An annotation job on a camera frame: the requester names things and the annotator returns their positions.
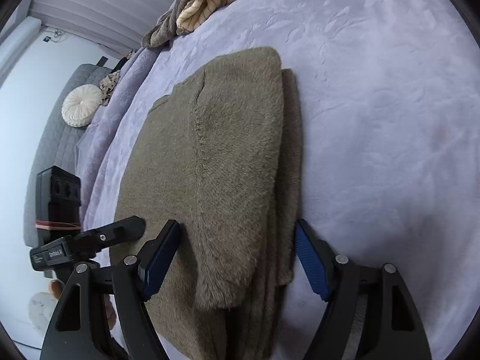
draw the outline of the screw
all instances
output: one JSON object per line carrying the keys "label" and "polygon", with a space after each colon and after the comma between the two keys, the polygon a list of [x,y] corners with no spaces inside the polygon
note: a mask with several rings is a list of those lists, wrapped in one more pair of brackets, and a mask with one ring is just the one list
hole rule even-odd
{"label": "screw", "polygon": [[397,271],[393,264],[385,264],[383,268],[385,268],[385,270],[390,274],[394,274]]}
{"label": "screw", "polygon": [[128,266],[132,266],[137,262],[137,256],[127,256],[123,259],[123,262]]}
{"label": "screw", "polygon": [[82,274],[87,270],[87,264],[78,264],[77,267],[75,268],[75,271],[78,273]]}
{"label": "screw", "polygon": [[337,255],[335,256],[335,261],[336,261],[337,263],[343,265],[343,264],[346,264],[346,263],[349,262],[349,258],[348,258],[347,256],[342,255],[342,254],[337,254]]}

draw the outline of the white pillow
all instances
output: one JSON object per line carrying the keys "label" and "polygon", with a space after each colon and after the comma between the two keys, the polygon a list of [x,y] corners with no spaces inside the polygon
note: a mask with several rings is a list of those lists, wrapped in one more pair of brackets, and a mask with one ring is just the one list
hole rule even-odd
{"label": "white pillow", "polygon": [[82,85],[71,91],[63,101],[61,115],[72,127],[92,123],[93,116],[103,102],[103,93],[95,85]]}

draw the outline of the plush bed cover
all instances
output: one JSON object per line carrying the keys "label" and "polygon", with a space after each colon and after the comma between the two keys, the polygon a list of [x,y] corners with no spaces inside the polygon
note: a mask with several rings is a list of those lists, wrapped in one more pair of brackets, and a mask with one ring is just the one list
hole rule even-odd
{"label": "plush bed cover", "polygon": [[[121,110],[98,172],[77,168],[92,186],[85,228],[113,220],[153,102],[215,56],[264,45],[298,80],[302,216],[357,263],[399,268],[444,359],[480,304],[480,51],[449,0],[239,0],[174,40],[148,76],[142,51],[123,79],[142,71],[139,90],[107,107]],[[326,306],[297,259],[294,270],[275,360],[303,357]]]}

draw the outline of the curtain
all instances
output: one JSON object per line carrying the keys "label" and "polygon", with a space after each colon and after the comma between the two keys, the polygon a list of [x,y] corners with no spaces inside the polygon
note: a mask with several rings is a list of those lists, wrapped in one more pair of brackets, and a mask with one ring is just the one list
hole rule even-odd
{"label": "curtain", "polygon": [[174,0],[32,0],[29,15],[125,56]]}

